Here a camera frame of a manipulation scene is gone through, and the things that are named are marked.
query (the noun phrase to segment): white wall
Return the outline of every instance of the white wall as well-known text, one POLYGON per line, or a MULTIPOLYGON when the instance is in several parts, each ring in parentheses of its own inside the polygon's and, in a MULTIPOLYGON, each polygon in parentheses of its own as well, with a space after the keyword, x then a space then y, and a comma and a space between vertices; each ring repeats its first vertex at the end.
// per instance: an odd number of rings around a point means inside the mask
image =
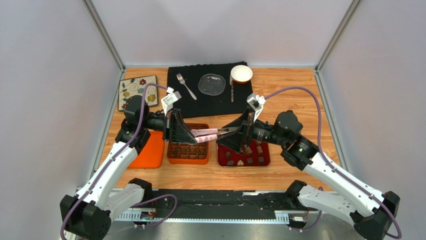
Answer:
POLYGON ((322 71, 352 173, 401 197, 410 240, 425 238, 425 23, 426 1, 365 0, 322 71))
POLYGON ((58 239, 119 70, 80 0, 3 0, 0 29, 0 239, 58 239))
POLYGON ((314 66, 351 0, 93 0, 126 65, 314 66))

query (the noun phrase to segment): black cloth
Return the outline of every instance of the black cloth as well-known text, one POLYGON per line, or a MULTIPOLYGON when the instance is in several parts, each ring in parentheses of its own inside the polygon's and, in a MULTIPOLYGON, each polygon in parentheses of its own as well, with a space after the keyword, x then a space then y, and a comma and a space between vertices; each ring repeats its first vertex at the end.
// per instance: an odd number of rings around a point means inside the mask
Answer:
POLYGON ((232 68, 237 65, 247 66, 247 62, 169 67, 167 86, 178 91, 182 96, 173 103, 173 107, 181 109, 184 118, 243 113, 247 106, 247 97, 253 93, 253 89, 251 81, 245 84, 234 82, 234 102, 231 103, 230 76, 232 68), (182 75, 185 84, 195 94, 197 100, 194 100, 187 88, 178 81, 177 74, 182 75), (212 96, 200 92, 198 83, 206 74, 220 75, 225 79, 226 87, 221 94, 212 96))

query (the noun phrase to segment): wooden table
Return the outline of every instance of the wooden table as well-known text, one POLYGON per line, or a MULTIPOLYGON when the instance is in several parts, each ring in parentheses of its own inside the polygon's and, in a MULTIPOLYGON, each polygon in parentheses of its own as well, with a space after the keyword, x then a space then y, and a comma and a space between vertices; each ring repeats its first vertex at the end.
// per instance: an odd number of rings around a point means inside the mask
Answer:
MULTIPOLYGON (((166 86, 167 71, 167 68, 129 68, 125 78, 156 75, 158 83, 166 86)), ((329 125, 325 120, 326 116, 312 69, 254 68, 251 82, 253 92, 260 96, 267 96, 276 90, 290 86, 303 86, 314 92, 321 103, 322 148, 331 159, 338 163, 336 149, 329 125)), ((165 95, 166 92, 159 89, 159 99, 165 95)), ((161 104, 151 107, 150 110, 155 112, 161 109, 160 106, 161 104)), ((302 134, 317 144, 317 109, 312 97, 304 91, 290 90, 268 99, 259 119, 274 123, 277 115, 286 110, 294 111, 298 120, 303 124, 302 134)), ((185 122, 205 123, 210 128, 220 128, 238 116, 240 114, 194 117, 186 118, 185 122)), ((124 113, 116 109, 103 149, 102 162, 111 150, 123 119, 124 113)), ((325 190, 330 190, 317 178, 288 165, 280 156, 282 149, 278 145, 269 144, 271 163, 266 167, 219 166, 215 141, 209 143, 209 162, 206 165, 170 164, 166 158, 166 150, 167 146, 164 148, 161 167, 126 169, 116 187, 123 188, 131 179, 140 178, 152 183, 152 187, 156 189, 286 190, 294 180, 300 180, 313 187, 324 186, 325 190)))

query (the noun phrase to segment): orange plate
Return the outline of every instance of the orange plate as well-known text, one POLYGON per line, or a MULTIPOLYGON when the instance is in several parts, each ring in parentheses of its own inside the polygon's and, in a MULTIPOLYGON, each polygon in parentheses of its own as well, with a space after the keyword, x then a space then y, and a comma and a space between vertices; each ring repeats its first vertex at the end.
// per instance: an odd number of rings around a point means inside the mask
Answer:
POLYGON ((151 136, 129 169, 156 169, 163 161, 164 141, 162 131, 151 131, 151 136))
MULTIPOLYGON (((204 123, 187 123, 189 130, 208 129, 204 123)), ((171 164, 197 164, 205 165, 209 162, 209 142, 195 145, 182 143, 168 143, 167 159, 171 164)))

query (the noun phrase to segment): floral tile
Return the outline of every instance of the floral tile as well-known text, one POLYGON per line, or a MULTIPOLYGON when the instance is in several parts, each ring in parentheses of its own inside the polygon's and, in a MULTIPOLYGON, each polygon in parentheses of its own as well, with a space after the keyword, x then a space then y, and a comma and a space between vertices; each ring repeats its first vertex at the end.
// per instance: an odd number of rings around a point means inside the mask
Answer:
MULTIPOLYGON (((126 101, 132 96, 140 95, 144 92, 145 86, 148 83, 157 83, 157 76, 141 76, 120 81, 118 89, 118 110, 124 111, 126 108, 126 101)), ((146 90, 145 101, 148 106, 155 106, 159 104, 158 89, 156 86, 149 86, 146 90)))

